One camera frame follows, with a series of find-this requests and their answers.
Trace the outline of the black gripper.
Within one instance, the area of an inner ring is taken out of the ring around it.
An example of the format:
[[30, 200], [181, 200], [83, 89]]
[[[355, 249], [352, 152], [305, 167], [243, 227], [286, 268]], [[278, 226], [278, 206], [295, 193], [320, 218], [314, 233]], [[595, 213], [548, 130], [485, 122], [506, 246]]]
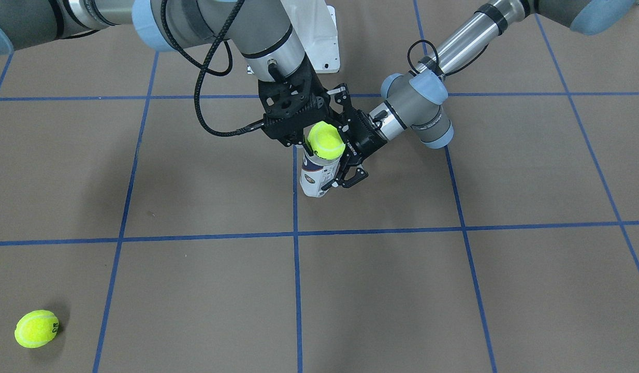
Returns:
[[346, 134], [359, 156], [343, 155], [324, 167], [321, 191], [331, 187], [350, 188], [365, 180], [369, 173], [363, 168], [363, 160], [369, 158], [388, 143], [379, 130], [378, 122], [361, 109], [343, 109], [342, 116], [348, 126]]
[[305, 57], [282, 82], [258, 81], [258, 97], [264, 109], [263, 132], [285, 147], [301, 145], [305, 156], [315, 156], [303, 130], [329, 118], [331, 109], [328, 90], [310, 59]]

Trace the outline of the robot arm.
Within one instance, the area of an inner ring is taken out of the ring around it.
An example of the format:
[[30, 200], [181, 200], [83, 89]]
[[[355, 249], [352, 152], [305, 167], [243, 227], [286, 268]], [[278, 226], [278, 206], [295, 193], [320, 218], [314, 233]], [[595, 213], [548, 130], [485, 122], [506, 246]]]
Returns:
[[317, 124], [308, 136], [300, 183], [307, 196], [350, 188], [368, 176], [363, 161], [407, 129], [424, 146], [446, 147], [454, 125], [443, 107], [447, 78], [471, 66], [493, 40], [531, 15], [540, 15], [581, 35], [598, 35], [632, 10], [635, 1], [489, 1], [405, 74], [382, 83], [383, 101], [342, 125]]
[[[194, 87], [197, 121], [217, 137], [262, 130], [286, 147], [300, 146], [304, 130], [333, 115], [330, 96], [280, 1], [0, 1], [0, 56], [61, 39], [132, 24], [151, 49], [177, 52], [199, 70]], [[232, 131], [206, 122], [200, 103], [220, 45], [230, 42], [258, 80], [263, 118]]]

